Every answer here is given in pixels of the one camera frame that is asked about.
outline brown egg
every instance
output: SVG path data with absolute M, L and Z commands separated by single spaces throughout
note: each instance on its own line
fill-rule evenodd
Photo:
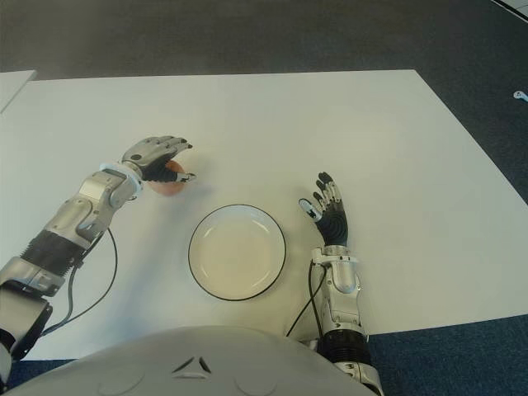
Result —
M 180 165 L 176 161 L 169 161 L 165 166 L 173 172 L 185 173 L 182 165 Z M 162 196 L 174 196 L 183 189 L 185 183 L 176 183 L 175 181 L 170 181 L 169 183 L 148 181 L 148 185 L 150 186 L 150 188 L 152 188 L 154 191 L 156 191 L 158 194 L 161 194 Z

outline robot finger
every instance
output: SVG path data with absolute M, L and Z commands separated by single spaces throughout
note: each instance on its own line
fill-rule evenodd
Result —
M 321 210 L 305 198 L 301 198 L 299 200 L 299 206 L 315 223 L 317 223 L 323 217 Z
M 181 138 L 172 138 L 166 144 L 168 152 L 173 155 L 177 155 L 186 149 L 192 149 L 192 144 L 187 143 L 185 139 Z
M 321 172 L 319 173 L 319 179 L 321 180 L 321 182 L 323 182 L 324 184 L 328 184 L 329 182 L 333 182 L 333 179 L 330 177 L 329 174 L 327 174 L 326 172 Z
M 149 144 L 149 143 L 155 141 L 156 139 L 158 139 L 156 136 L 149 136 L 148 138 L 145 138 L 145 139 L 141 140 L 140 143 Z
M 167 183 L 167 182 L 180 182 L 180 183 L 187 183 L 191 180 L 196 179 L 196 175 L 194 173 L 184 173 L 184 172 L 174 172 L 171 169 L 168 169 L 167 167 L 161 167 L 159 168 L 154 174 L 152 174 L 149 178 L 145 179 L 147 182 L 161 182 L 161 183 Z
M 341 192 L 339 191 L 339 188 L 337 188 L 337 184 L 334 181 L 330 181 L 328 183 L 328 189 L 332 192 L 333 199 L 336 202 L 341 202 Z
M 330 195 L 326 190 L 326 186 L 320 180 L 317 180 L 315 184 L 317 184 L 317 187 L 319 187 L 319 190 L 323 193 L 324 207 L 330 205 Z
M 313 198 L 315 198 L 317 200 L 317 202 L 321 205 L 321 207 L 323 208 L 323 211 L 326 209 L 326 204 L 324 202 L 324 198 L 321 197 L 321 195 L 318 193 L 318 192 L 314 192 L 313 193 Z
M 161 136 L 159 138 L 156 138 L 156 144 L 165 143 L 170 139 L 175 139 L 175 138 L 173 136 Z

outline gray carpet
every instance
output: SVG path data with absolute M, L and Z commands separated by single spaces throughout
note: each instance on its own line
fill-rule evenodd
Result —
M 415 68 L 528 202 L 528 103 L 512 98 L 528 92 L 528 24 L 489 0 L 0 7 L 0 70 L 34 68 L 41 79 Z M 371 347 L 388 396 L 526 394 L 527 324 L 522 316 L 388 334 Z M 14 381 L 48 364 L 21 362 Z

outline silver metal forearm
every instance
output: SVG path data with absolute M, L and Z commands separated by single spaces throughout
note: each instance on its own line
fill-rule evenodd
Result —
M 105 232 L 114 213 L 141 191 L 139 175 L 130 167 L 103 164 L 87 177 L 78 193 L 66 200 L 45 230 L 88 249 Z
M 101 170 L 87 177 L 78 193 L 64 202 L 21 256 L 13 257 L 0 270 L 3 383 L 9 374 L 10 359 L 26 355 L 51 315 L 52 308 L 42 296 L 55 295 L 68 269 L 80 265 L 114 213 L 141 188 L 139 176 L 130 167 L 119 163 L 101 165 Z
M 328 267 L 323 291 L 323 332 L 349 329 L 365 334 L 361 326 L 357 296 L 361 290 L 357 260 L 346 246 L 331 245 L 312 251 L 314 264 Z
M 370 364 L 357 304 L 361 290 L 357 259 L 351 256 L 348 247 L 330 245 L 314 249 L 312 262 L 328 269 L 321 288 L 323 338 L 319 340 L 319 353 L 354 380 L 383 396 L 378 371 Z

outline empty plate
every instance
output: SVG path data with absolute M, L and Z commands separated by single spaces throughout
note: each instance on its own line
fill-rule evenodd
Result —
M 189 246 L 196 282 L 219 299 L 259 295 L 277 279 L 286 245 L 279 225 L 249 205 L 224 206 L 200 221 Z

